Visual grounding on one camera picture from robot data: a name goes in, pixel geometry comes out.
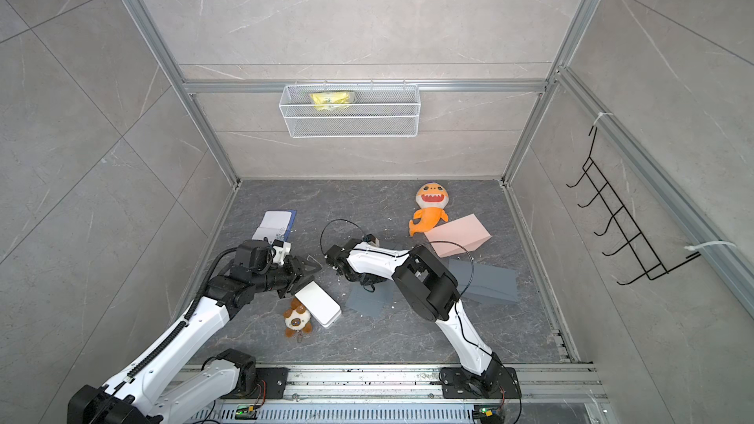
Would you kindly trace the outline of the white blue bordered letter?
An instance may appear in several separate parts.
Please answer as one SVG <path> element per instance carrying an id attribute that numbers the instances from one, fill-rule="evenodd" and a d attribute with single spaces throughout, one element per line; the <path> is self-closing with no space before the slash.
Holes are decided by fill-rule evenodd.
<path id="1" fill-rule="evenodd" d="M 253 234 L 255 241 L 288 241 L 296 220 L 296 210 L 266 211 Z"/>

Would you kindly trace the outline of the grey envelope front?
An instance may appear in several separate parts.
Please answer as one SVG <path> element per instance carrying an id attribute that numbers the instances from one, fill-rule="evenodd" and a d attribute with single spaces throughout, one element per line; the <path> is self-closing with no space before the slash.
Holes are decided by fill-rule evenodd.
<path id="1" fill-rule="evenodd" d="M 449 271 L 458 280 L 463 298 L 484 304 L 520 302 L 518 274 L 514 270 L 451 259 Z"/>

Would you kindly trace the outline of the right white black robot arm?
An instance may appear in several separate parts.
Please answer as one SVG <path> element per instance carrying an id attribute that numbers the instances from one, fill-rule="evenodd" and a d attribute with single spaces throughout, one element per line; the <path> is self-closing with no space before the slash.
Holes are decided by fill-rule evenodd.
<path id="1" fill-rule="evenodd" d="M 486 345 L 471 324 L 456 277 L 424 245 L 394 250 L 371 239 L 350 239 L 324 252 L 328 265 L 350 282 L 363 286 L 392 281 L 412 310 L 434 323 L 459 357 L 444 367 L 439 381 L 446 400 L 519 400 L 518 375 Z"/>

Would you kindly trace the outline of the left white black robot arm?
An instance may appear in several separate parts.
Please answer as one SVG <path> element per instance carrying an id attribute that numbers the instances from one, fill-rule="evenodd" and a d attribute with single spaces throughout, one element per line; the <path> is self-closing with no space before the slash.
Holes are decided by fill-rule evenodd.
<path id="1" fill-rule="evenodd" d="M 213 260 L 186 312 L 152 345 L 98 388 L 70 399 L 69 423 L 184 423 L 220 398 L 264 402 L 269 387 L 248 353 L 227 349 L 192 378 L 171 384 L 190 359 L 258 294 L 286 298 L 307 286 L 320 266 L 294 256 L 284 241 L 246 241 Z"/>

